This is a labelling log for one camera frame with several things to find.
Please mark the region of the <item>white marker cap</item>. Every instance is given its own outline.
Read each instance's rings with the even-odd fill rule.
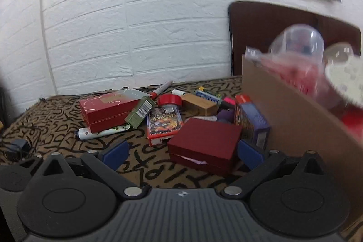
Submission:
[[[173,95],[177,95],[179,97],[181,97],[183,94],[185,94],[185,92],[183,92],[182,90],[173,90],[171,93]]]

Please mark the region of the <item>white logo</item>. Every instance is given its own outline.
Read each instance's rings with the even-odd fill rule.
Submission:
[[[187,192],[185,192],[185,191],[181,191],[181,192],[179,192],[179,193],[178,193],[178,195],[179,195],[180,197],[185,197],[186,195],[189,195],[189,193],[187,193]]]

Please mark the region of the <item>cream tube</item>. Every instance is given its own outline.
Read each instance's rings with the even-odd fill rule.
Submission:
[[[77,140],[87,141],[87,140],[96,139],[98,137],[110,136],[112,134],[119,133],[119,132],[125,132],[129,128],[130,128],[130,125],[125,124],[125,125],[110,128],[109,130],[103,130],[101,132],[91,133],[91,130],[88,127],[86,127],[86,128],[80,128],[78,131],[75,131],[74,137]]]

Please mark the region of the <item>silver screw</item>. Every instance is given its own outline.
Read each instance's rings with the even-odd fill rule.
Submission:
[[[142,189],[139,187],[128,187],[124,190],[127,196],[139,196],[142,193]]]
[[[224,193],[228,195],[239,195],[242,193],[242,189],[237,186],[229,186],[224,188]]]

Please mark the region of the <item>brown box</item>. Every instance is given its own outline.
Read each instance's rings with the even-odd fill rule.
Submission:
[[[193,95],[192,93],[184,94],[181,99],[183,100],[183,108],[193,113],[194,116],[212,116],[217,114],[218,105],[214,102]]]
[[[244,57],[242,81],[243,92],[271,125],[267,148],[288,156],[317,151],[348,195],[345,225],[352,224],[363,214],[363,143],[318,103]]]

